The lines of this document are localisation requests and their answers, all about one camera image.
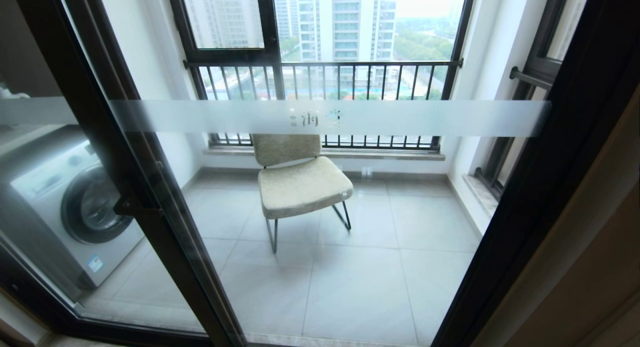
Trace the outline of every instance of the metal chair leg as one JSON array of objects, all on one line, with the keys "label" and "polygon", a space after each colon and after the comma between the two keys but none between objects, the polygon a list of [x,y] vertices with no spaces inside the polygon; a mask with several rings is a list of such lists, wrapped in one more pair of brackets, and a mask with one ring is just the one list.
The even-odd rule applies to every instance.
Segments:
[{"label": "metal chair leg", "polygon": [[343,217],[343,215],[338,210],[338,208],[336,208],[336,205],[332,205],[331,207],[333,208],[335,213],[338,214],[338,217],[340,218],[340,221],[342,221],[342,224],[344,224],[344,226],[346,227],[347,231],[351,231],[352,230],[352,222],[349,220],[349,212],[347,212],[347,204],[345,203],[345,201],[342,201],[342,206],[344,208],[344,214],[347,217],[346,221],[345,221],[345,218]]},{"label": "metal chair leg", "polygon": [[273,254],[276,254],[278,251],[278,219],[276,219],[276,225],[274,227],[274,236],[272,235],[272,226],[269,224],[269,219],[265,218],[267,221],[267,231],[269,231],[269,240],[271,241],[271,250]]}]

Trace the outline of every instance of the tile floor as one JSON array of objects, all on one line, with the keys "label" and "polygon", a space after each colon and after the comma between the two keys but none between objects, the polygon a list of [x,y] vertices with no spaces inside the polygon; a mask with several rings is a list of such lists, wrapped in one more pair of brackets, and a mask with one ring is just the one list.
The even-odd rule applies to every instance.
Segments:
[{"label": "tile floor", "polygon": [[[355,180],[350,233],[332,208],[281,219],[276,255],[256,176],[204,174],[185,199],[250,340],[428,346],[479,242],[444,180]],[[202,331],[146,240],[83,305]]]}]

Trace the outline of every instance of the washing machine door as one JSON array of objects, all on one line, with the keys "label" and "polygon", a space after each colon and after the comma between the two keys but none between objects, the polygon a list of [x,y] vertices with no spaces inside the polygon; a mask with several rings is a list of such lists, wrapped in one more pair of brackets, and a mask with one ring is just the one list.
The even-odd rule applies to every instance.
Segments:
[{"label": "washing machine door", "polygon": [[102,165],[78,174],[62,197],[62,223],[79,242],[105,243],[123,233],[133,217],[118,215],[114,206],[120,194]]}]

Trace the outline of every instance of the chair seat cushion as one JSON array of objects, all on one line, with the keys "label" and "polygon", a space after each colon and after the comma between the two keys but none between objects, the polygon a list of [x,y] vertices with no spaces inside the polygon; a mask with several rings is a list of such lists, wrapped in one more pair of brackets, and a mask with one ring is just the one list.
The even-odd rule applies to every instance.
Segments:
[{"label": "chair seat cushion", "polygon": [[326,157],[258,174],[262,212],[270,220],[293,217],[345,201],[354,185]]}]

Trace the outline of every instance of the washing machine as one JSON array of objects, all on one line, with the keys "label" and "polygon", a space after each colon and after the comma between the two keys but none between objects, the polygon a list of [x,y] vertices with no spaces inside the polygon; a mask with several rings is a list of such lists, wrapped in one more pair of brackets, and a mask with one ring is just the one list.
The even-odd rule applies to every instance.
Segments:
[{"label": "washing machine", "polygon": [[144,237],[84,133],[65,126],[0,158],[0,231],[71,298],[100,286]]}]

